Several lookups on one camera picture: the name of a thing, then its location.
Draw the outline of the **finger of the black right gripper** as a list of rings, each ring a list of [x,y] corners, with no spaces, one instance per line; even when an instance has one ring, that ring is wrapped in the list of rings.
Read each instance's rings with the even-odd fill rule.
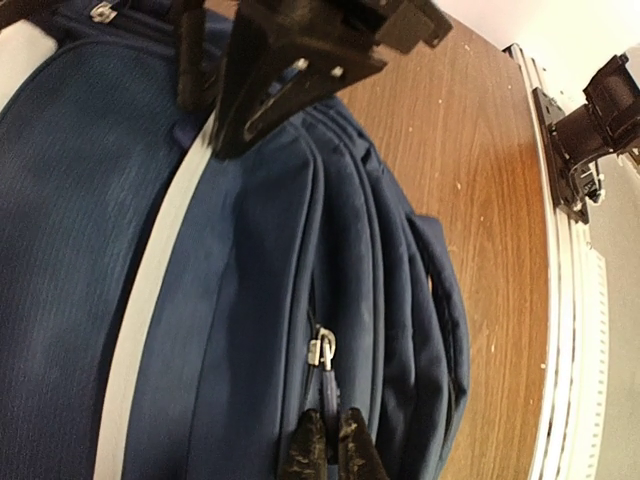
[[[372,37],[330,1],[240,2],[217,75],[211,144],[243,155],[306,107],[381,72]]]
[[[195,112],[214,108],[218,94],[217,71],[205,68],[205,7],[176,8],[177,102]]]

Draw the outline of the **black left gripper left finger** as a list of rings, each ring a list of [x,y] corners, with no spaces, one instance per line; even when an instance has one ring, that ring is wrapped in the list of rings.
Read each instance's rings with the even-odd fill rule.
[[[328,454],[326,431],[321,414],[308,409],[301,415],[292,435],[279,479],[326,480]]]

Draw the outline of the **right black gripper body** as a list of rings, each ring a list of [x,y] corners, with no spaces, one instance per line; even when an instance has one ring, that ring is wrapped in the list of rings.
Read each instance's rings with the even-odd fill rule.
[[[356,59],[374,61],[383,46],[401,55],[423,43],[437,48],[453,25],[433,1],[281,1],[279,15],[297,35],[309,35],[335,56],[331,75],[344,75]]]

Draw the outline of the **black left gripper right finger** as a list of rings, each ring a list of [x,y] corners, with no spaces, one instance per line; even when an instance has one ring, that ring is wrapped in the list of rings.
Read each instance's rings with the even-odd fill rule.
[[[340,420],[338,475],[343,480],[388,479],[361,411],[348,409]]]

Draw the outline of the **navy blue backpack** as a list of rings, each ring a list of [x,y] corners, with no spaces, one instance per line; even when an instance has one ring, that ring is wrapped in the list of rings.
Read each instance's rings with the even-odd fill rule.
[[[338,92],[243,155],[177,102],[176,8],[5,1],[52,54],[1,109],[1,475],[279,479],[304,411],[361,411],[435,479],[468,397],[460,287]],[[205,68],[233,18],[206,8]]]

